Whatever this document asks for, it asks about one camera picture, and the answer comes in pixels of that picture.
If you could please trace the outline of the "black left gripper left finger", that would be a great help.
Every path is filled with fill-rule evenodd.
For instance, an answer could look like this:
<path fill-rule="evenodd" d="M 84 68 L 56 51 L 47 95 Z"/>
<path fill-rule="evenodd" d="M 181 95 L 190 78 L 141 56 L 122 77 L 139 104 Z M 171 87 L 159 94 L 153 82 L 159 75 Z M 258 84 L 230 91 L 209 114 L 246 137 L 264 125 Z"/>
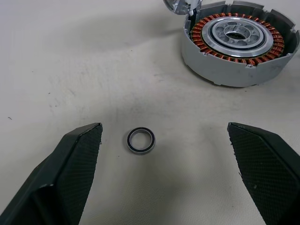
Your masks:
<path fill-rule="evenodd" d="M 79 225 L 94 180 L 103 127 L 65 134 L 0 215 L 0 225 Z"/>

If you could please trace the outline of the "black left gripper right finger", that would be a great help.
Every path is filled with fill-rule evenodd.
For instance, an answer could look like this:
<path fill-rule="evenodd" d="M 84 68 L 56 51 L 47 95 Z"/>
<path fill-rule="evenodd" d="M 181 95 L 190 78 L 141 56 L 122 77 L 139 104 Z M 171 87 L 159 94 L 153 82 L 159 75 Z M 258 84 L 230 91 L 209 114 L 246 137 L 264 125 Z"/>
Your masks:
<path fill-rule="evenodd" d="M 279 135 L 230 122 L 242 181 L 266 225 L 300 225 L 300 155 Z"/>

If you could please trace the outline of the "grey motor housing copper windings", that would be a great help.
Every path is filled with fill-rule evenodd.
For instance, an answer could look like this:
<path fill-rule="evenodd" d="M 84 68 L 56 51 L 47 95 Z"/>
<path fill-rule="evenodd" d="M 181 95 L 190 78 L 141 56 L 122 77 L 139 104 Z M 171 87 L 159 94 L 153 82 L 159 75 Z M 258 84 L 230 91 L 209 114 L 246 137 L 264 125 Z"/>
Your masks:
<path fill-rule="evenodd" d="M 183 25 L 185 64 L 216 85 L 249 87 L 278 76 L 300 49 L 300 30 L 263 5 L 199 4 Z"/>

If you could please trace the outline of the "silver metal part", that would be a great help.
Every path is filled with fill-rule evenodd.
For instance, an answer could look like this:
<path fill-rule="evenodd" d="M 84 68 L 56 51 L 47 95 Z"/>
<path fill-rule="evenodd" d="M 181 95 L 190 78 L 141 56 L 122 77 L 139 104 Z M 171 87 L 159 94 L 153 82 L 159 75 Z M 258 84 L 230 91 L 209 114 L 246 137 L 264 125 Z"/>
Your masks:
<path fill-rule="evenodd" d="M 201 8 L 203 0 L 163 0 L 166 7 L 177 15 L 193 16 Z"/>

